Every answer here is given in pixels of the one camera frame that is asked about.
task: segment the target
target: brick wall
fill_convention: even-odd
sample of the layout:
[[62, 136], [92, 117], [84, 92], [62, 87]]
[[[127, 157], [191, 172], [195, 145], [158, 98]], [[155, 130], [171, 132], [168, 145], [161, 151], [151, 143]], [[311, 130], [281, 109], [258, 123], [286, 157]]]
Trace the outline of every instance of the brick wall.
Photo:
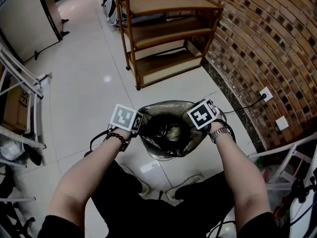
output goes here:
[[268, 147], [303, 137], [317, 117], [317, 0], [213, 1], [224, 11], [210, 55], [245, 105], [265, 86], [273, 94], [250, 111]]

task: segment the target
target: wooden shelving unit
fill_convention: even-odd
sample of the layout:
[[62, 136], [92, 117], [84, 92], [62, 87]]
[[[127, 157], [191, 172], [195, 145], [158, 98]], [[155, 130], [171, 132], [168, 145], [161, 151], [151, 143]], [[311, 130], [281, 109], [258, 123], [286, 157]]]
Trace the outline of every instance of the wooden shelving unit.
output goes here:
[[[116, 4], [126, 68], [132, 69], [137, 90], [199, 67], [223, 11], [210, 0], [116, 0]], [[123, 10], [127, 15], [124, 26]], [[132, 18], [158, 13], [165, 16], [132, 24]], [[203, 48], [192, 42], [198, 36], [207, 37]]]

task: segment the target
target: foot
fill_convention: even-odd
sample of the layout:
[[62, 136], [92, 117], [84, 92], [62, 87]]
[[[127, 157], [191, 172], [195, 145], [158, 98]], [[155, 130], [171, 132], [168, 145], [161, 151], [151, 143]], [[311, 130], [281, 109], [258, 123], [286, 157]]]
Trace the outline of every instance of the foot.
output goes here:
[[140, 196], [146, 196], [147, 194], [150, 193], [151, 187], [148, 186], [145, 182], [141, 181], [139, 178], [135, 176], [135, 174], [129, 169], [127, 166], [120, 164], [121, 168], [129, 175], [133, 175], [136, 179], [139, 180], [139, 182], [142, 184], [142, 192], [139, 193]]
[[179, 186], [176, 186], [174, 188], [171, 188], [169, 189], [167, 192], [166, 192], [166, 196], [168, 198], [168, 200], [170, 201], [177, 201], [177, 199], [175, 199], [175, 193], [176, 191], [183, 187], [183, 186], [186, 186], [186, 185], [191, 185], [191, 184], [194, 184], [194, 183], [199, 183], [199, 182], [202, 182], [204, 181], [205, 178], [203, 177], [203, 175], [195, 175], [195, 176], [192, 176], [192, 177], [189, 177], [186, 181], [184, 181], [182, 184], [180, 184]]

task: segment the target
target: black pants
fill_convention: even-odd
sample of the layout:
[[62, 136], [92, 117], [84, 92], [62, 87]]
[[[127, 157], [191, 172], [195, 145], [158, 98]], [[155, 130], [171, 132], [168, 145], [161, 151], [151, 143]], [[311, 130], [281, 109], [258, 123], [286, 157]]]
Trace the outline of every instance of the black pants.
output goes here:
[[108, 237], [206, 237], [233, 207], [233, 197], [219, 173], [177, 190], [184, 201], [176, 207], [162, 200], [144, 200], [141, 183], [114, 161], [92, 200], [105, 220]]

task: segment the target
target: wristwatch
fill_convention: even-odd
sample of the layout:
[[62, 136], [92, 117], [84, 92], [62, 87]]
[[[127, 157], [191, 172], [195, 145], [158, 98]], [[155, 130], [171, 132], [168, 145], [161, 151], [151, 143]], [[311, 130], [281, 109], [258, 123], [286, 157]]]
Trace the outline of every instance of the wristwatch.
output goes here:
[[217, 139], [221, 134], [224, 134], [224, 133], [230, 134], [230, 133], [228, 132], [228, 130], [227, 130], [225, 127], [222, 127], [222, 128], [220, 128], [220, 129], [215, 130], [212, 134], [209, 134], [209, 136], [210, 136], [212, 142], [215, 143], [215, 142], [216, 142], [216, 139]]

